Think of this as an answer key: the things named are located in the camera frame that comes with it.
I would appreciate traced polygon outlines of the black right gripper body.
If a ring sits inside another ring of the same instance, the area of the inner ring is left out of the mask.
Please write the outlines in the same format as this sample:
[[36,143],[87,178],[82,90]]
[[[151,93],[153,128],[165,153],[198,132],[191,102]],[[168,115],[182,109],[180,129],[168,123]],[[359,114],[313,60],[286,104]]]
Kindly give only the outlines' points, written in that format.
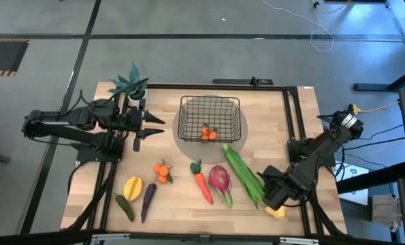
[[285,205],[286,200],[292,199],[299,201],[298,204],[287,204],[286,207],[300,207],[302,200],[300,197],[303,173],[299,165],[288,167],[286,171],[281,172],[272,165],[268,165],[262,173],[258,175],[264,181],[263,201],[271,209],[278,210]]

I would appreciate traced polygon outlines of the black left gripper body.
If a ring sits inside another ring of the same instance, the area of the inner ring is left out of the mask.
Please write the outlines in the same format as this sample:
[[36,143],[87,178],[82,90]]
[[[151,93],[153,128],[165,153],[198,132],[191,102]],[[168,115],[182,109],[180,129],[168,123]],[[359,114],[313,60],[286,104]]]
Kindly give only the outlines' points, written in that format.
[[124,99],[121,116],[124,124],[124,129],[122,130],[121,136],[123,140],[129,137],[130,132],[135,133],[135,138],[133,141],[133,150],[138,152],[140,150],[140,144],[142,140],[142,122],[144,119],[144,109],[146,105],[146,100],[139,100],[139,105],[132,106],[128,99]]

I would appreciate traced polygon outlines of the yellow lemon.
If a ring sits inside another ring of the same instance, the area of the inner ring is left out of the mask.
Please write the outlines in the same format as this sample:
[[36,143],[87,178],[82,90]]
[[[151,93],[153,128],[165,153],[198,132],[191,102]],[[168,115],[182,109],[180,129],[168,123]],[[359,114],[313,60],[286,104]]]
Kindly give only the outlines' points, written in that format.
[[270,216],[273,216],[274,218],[277,218],[277,219],[285,218],[287,215],[287,208],[285,206],[281,206],[277,210],[272,209],[269,206],[266,206],[266,207],[264,207],[264,210],[267,214],[269,214]]

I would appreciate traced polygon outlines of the long green vegetable bundle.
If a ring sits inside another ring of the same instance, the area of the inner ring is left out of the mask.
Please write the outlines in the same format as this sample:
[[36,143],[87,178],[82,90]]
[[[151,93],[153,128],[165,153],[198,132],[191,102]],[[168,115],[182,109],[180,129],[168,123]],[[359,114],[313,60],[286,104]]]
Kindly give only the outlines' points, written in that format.
[[229,144],[223,144],[223,151],[228,163],[236,173],[236,176],[244,187],[247,195],[256,209],[258,209],[259,203],[262,202],[264,196],[262,183],[256,175],[254,175],[247,164],[245,164],[241,156],[234,151]]

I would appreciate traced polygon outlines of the orange fruit cluster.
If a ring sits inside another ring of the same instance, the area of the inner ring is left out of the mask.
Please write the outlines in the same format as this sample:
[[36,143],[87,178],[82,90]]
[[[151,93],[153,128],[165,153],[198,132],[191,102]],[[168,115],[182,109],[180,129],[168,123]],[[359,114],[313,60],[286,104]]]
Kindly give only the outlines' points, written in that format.
[[218,129],[214,127],[210,127],[208,124],[204,124],[201,128],[201,136],[200,139],[203,142],[207,141],[214,141],[217,139],[218,136]]
[[173,182],[172,175],[170,174],[170,167],[165,164],[163,159],[161,159],[160,163],[157,163],[154,166],[153,172],[156,173],[158,182],[162,184]]

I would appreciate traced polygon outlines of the yellow star fruit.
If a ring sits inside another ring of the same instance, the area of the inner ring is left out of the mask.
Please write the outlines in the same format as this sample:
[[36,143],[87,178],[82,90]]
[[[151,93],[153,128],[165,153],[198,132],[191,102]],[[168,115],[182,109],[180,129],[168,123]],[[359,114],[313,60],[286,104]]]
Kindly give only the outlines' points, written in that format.
[[139,177],[131,177],[124,185],[123,195],[127,201],[134,201],[142,192],[142,179]]

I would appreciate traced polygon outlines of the pink dragon fruit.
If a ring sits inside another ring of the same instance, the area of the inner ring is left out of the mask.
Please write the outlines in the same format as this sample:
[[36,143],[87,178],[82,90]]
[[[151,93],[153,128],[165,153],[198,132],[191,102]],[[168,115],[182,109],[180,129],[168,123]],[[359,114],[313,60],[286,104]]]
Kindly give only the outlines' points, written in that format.
[[230,191],[230,177],[226,169],[220,165],[215,165],[209,172],[209,185],[221,195],[227,205],[233,207],[233,199]]

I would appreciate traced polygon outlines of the purple eggplant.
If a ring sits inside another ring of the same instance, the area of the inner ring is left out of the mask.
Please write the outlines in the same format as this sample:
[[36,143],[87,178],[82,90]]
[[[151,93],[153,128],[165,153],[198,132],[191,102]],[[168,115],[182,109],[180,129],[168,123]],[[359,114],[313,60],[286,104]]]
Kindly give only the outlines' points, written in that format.
[[142,212],[141,212],[141,220],[142,223],[145,222],[148,208],[150,206],[150,203],[152,201],[152,198],[154,197],[154,194],[157,190],[157,185],[155,183],[151,183],[147,186],[145,194],[144,194],[144,200],[142,204]]

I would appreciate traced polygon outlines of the orange carrot with green top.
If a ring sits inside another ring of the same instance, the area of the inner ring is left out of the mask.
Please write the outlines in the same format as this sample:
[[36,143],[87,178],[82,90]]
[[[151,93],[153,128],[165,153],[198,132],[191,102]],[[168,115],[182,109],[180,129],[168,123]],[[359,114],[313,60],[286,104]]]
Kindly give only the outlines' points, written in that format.
[[201,159],[198,159],[196,162],[192,162],[190,165],[191,173],[194,175],[198,186],[200,187],[205,199],[209,204],[213,204],[214,201],[206,184],[204,175],[201,173]]

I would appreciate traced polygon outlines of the dark green chili pepper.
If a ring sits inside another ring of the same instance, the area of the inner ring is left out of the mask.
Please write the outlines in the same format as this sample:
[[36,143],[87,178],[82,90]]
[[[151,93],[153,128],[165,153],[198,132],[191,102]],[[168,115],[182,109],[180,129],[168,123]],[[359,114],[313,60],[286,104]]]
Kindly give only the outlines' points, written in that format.
[[134,221],[134,214],[133,214],[133,211],[131,209],[131,206],[129,205],[129,203],[125,199],[125,197],[123,195],[114,194],[114,199],[117,202],[117,204],[119,205],[119,207],[122,209],[122,211],[125,213],[127,218],[131,222],[133,222]]

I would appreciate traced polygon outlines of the white plant pot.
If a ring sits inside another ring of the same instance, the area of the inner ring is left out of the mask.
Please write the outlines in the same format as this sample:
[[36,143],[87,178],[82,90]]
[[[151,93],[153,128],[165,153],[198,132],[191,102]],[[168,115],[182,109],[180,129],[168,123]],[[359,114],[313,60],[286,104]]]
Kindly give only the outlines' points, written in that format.
[[146,98],[146,90],[143,90],[142,92],[138,93],[138,94],[134,94],[134,95],[128,95],[128,104],[129,106],[135,106],[138,107],[140,104],[140,101],[142,99]]

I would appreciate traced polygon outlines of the green artificial plant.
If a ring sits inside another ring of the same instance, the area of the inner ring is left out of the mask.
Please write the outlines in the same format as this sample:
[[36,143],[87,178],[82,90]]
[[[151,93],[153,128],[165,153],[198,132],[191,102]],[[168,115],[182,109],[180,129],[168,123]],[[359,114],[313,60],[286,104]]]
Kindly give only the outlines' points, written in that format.
[[110,89],[108,92],[112,94],[124,93],[132,100],[140,100],[146,94],[149,78],[140,78],[140,73],[134,62],[129,70],[129,78],[126,79],[118,75],[117,80],[110,80],[116,88]]

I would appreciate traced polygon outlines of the grey round mat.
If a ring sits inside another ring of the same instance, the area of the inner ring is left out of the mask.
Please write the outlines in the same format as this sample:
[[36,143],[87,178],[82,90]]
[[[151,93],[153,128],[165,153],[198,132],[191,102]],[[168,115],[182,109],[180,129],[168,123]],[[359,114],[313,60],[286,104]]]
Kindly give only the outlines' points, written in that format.
[[223,144],[229,144],[234,151],[239,152],[241,151],[241,149],[243,149],[248,137],[248,124],[246,121],[246,117],[242,111],[241,111],[242,137],[240,140],[233,143],[186,142],[178,138],[177,126],[178,126],[178,112],[176,113],[173,122],[173,136],[175,143],[177,144],[181,152],[188,158],[190,158],[193,161],[201,159],[201,161],[205,164],[215,165],[226,161],[223,152]]

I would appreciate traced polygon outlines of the white sheet with recycling mark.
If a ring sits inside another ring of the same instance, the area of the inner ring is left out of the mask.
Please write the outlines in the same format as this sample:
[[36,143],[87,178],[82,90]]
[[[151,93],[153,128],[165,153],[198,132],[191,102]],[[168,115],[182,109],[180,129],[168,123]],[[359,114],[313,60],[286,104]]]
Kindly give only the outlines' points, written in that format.
[[357,180],[356,177],[368,174],[369,171],[367,168],[348,163],[345,163],[341,170],[335,170],[339,198],[367,206],[368,189],[359,189],[359,187],[362,187],[359,181],[363,180],[363,178]]

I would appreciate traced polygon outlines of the grey box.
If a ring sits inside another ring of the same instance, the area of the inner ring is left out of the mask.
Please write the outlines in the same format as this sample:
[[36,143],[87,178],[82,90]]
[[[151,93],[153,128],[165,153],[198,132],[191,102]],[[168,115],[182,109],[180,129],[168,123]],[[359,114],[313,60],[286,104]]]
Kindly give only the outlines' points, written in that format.
[[372,222],[390,228],[395,233],[402,224],[400,199],[394,194],[372,196]]

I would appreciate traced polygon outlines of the black hazard-striped floor hatch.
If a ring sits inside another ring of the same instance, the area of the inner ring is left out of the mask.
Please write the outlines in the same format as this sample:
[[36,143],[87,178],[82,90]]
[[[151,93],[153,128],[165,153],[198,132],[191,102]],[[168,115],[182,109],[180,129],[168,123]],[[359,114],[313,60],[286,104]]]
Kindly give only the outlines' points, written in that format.
[[0,77],[18,73],[28,46],[29,39],[0,39]]

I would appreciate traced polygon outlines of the silver aluminium bracket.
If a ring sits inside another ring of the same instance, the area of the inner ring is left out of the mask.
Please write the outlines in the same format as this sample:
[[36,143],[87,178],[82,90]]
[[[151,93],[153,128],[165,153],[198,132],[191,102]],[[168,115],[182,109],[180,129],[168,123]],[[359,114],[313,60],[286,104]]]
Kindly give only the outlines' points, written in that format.
[[280,237],[280,245],[319,245],[318,240],[308,238]]
[[91,245],[103,245],[104,242],[110,240],[125,240],[129,239],[129,233],[103,233],[103,234],[94,234],[91,237]]

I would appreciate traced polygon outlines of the black aluminium table frame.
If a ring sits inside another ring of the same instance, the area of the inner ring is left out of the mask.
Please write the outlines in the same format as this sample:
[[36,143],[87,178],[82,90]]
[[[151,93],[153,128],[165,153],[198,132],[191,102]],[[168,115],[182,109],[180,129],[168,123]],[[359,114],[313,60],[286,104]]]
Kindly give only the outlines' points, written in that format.
[[244,162],[254,171],[262,172],[268,165],[288,167],[287,141],[304,134],[316,137],[323,132],[319,120],[316,94],[311,87],[299,87],[298,95],[285,99],[273,86],[222,84],[153,84],[148,91],[148,111],[162,120],[160,134],[146,138],[139,151],[125,148],[117,165],[112,192],[122,193],[126,181],[137,176],[143,184],[156,180],[153,167],[165,161],[172,169],[173,181],[158,184],[146,218],[128,220],[115,201],[97,206],[94,227],[111,233],[175,236],[183,240],[230,236],[273,240],[277,237],[303,237],[315,232],[317,226],[311,206],[300,208],[288,201],[284,218],[274,218],[263,208],[255,207],[236,176],[231,177],[233,204],[228,206],[217,192],[207,202],[192,175],[191,164],[174,140],[180,99],[185,95],[218,95],[236,97],[245,121],[242,124],[244,147],[239,151]]

